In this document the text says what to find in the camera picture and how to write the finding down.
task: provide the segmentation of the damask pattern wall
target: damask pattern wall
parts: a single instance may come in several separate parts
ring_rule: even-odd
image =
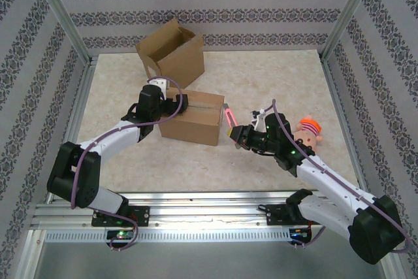
[[[0,0],[0,278],[12,278],[83,64],[46,0]]]
[[[207,50],[320,48],[347,0],[63,0],[91,55],[134,52],[176,17]]]
[[[329,59],[368,188],[394,199],[412,238],[408,278],[418,278],[417,12],[417,0],[362,0]]]

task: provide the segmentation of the box flap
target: box flap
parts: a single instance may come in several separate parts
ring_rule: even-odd
[[[146,72],[146,75],[147,75],[148,78],[151,78],[151,77],[154,76],[154,73],[151,73],[149,68],[154,70],[156,75],[160,75],[160,76],[162,75],[160,68],[153,61],[153,59],[148,57],[144,52],[141,52],[140,50],[137,50],[137,52],[138,52],[138,55],[140,56],[140,58],[142,60],[142,63],[144,64],[145,72]]]
[[[187,94],[189,106],[183,114],[175,117],[176,120],[206,125],[219,125],[224,96],[204,93],[202,91],[182,91]],[[178,90],[176,88],[169,88],[167,90],[168,98],[175,98],[177,94]]]
[[[195,54],[196,48],[203,49],[203,35],[199,34],[192,39],[189,39],[187,42],[184,42],[181,46],[178,46],[175,51],[171,54],[166,55],[164,58],[160,59],[157,64],[160,68],[169,67],[171,63],[180,55],[182,59],[192,57]]]
[[[173,18],[171,21],[167,22],[162,27],[160,27],[157,31],[142,39],[137,44],[136,48],[138,53],[142,52],[154,61],[158,61],[164,58],[164,56],[161,57],[163,55],[161,52],[161,48],[164,47],[164,45],[167,45],[167,43],[170,44],[170,42],[177,42],[179,40],[183,42],[182,32],[179,29],[177,19]]]
[[[184,42],[187,42],[196,36],[194,32],[190,31],[189,29],[185,29],[184,27],[180,26],[178,29],[182,32]]]

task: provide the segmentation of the cardboard box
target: cardboard box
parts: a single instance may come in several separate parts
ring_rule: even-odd
[[[217,146],[223,116],[224,96],[183,90],[189,106],[183,114],[159,124],[162,137]],[[167,98],[178,94],[176,88],[167,90]]]
[[[137,52],[148,78],[167,76],[181,88],[188,87],[204,72],[203,36],[180,27],[176,18],[142,39]]]

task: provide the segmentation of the black bracket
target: black bracket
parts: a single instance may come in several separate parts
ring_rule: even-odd
[[[257,209],[266,213],[267,225],[308,225],[305,218],[290,217],[286,204],[259,205]]]
[[[164,101],[164,105],[163,105],[163,110],[165,114],[174,114],[178,104],[180,103],[180,94],[176,95],[176,100],[174,101],[173,98],[167,98]],[[183,102],[182,102],[182,106],[180,107],[179,110],[179,114],[182,114],[183,112],[185,112],[185,110],[187,109],[187,107],[189,106],[189,97],[187,96],[187,94],[183,94]]]
[[[150,207],[149,206],[129,206],[128,213],[124,215],[134,220],[138,227],[147,227],[150,221]],[[93,214],[91,220],[92,227],[132,227],[132,223],[118,219],[100,212]]]
[[[258,210],[266,213],[267,225],[308,225],[298,205],[309,195],[311,191],[300,189],[286,199],[286,204],[259,205]]]

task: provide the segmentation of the beige table surface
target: beige table surface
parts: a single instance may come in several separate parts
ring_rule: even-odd
[[[276,98],[292,126],[312,114],[324,141],[317,153],[357,185],[329,89],[315,50],[205,52],[205,73],[188,89],[218,93],[239,124]],[[78,141],[114,125],[138,101],[146,74],[137,54],[103,54],[97,62]],[[281,170],[272,157],[237,150],[223,119],[216,147],[164,139],[158,128],[101,168],[100,183],[114,191],[259,191],[312,188]]]

